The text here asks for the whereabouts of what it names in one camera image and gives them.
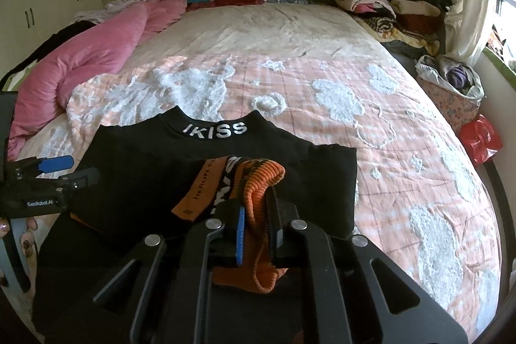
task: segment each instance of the window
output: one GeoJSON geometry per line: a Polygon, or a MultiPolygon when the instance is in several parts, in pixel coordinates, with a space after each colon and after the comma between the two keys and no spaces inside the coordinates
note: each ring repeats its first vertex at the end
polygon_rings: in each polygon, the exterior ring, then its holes
{"type": "Polygon", "coordinates": [[[498,0],[496,12],[500,16],[496,28],[500,31],[504,46],[504,61],[516,59],[516,0],[498,0]]]}

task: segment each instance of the pink plaid bedspread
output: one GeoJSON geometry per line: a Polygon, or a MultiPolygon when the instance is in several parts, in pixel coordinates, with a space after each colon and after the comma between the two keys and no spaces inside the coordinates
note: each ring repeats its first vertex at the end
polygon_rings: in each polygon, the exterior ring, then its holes
{"type": "Polygon", "coordinates": [[[258,109],[315,144],[357,148],[357,230],[471,341],[487,326],[500,283],[494,210],[450,125],[400,66],[367,57],[168,57],[76,87],[68,122],[49,134],[41,156],[71,153],[78,162],[99,125],[134,124],[175,105],[208,121],[258,109]]]}

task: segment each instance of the red plastic bag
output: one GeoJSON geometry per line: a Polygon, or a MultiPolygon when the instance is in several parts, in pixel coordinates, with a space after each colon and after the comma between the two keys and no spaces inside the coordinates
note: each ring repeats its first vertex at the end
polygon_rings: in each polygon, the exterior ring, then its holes
{"type": "Polygon", "coordinates": [[[486,162],[503,147],[500,136],[493,125],[481,114],[471,123],[462,126],[459,140],[474,166],[486,162]]]}

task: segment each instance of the window sill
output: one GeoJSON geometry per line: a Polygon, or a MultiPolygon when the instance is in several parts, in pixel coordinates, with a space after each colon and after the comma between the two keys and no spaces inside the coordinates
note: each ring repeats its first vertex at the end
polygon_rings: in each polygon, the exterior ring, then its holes
{"type": "Polygon", "coordinates": [[[505,80],[509,82],[511,87],[516,91],[516,73],[487,47],[483,50],[483,53],[487,56],[489,61],[494,65],[498,72],[501,73],[505,80]]]}

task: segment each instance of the human hand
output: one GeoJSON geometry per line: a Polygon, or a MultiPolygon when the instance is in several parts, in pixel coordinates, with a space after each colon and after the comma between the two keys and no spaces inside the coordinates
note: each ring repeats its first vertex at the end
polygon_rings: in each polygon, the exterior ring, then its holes
{"type": "MultiPolygon", "coordinates": [[[[32,231],[36,231],[38,229],[38,223],[35,221],[35,218],[27,219],[27,232],[25,232],[20,237],[20,243],[22,245],[22,249],[24,251],[25,257],[29,258],[34,254],[34,234],[32,231]]],[[[6,219],[0,218],[0,239],[7,235],[10,231],[9,223],[6,219]]],[[[5,276],[0,268],[0,286],[7,286],[7,281],[5,276]]]]}

